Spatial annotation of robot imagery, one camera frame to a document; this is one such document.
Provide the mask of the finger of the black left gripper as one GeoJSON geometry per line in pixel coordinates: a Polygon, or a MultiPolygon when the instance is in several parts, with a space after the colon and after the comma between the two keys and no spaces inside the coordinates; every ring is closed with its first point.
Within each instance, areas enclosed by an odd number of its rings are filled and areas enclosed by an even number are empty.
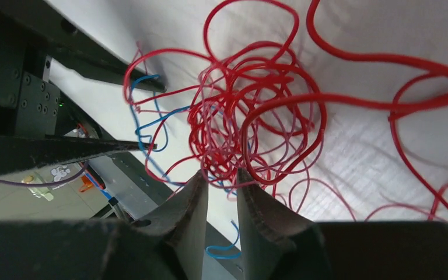
{"type": "Polygon", "coordinates": [[[116,153],[152,151],[156,143],[115,139],[109,134],[95,137],[51,136],[30,138],[0,135],[0,176],[52,165],[81,162],[116,153]]]}

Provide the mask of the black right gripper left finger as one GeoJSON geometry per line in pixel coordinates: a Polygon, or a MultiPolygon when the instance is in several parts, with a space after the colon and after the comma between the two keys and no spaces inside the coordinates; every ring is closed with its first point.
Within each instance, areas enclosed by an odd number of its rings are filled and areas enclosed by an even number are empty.
{"type": "Polygon", "coordinates": [[[0,222],[0,279],[200,279],[208,206],[205,172],[134,222],[0,222]]]}

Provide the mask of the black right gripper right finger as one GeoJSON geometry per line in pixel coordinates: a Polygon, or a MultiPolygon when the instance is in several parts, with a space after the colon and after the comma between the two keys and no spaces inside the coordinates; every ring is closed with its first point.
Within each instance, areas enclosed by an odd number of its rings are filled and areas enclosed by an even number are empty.
{"type": "Polygon", "coordinates": [[[313,222],[237,182],[245,279],[448,279],[446,222],[313,222]]]}

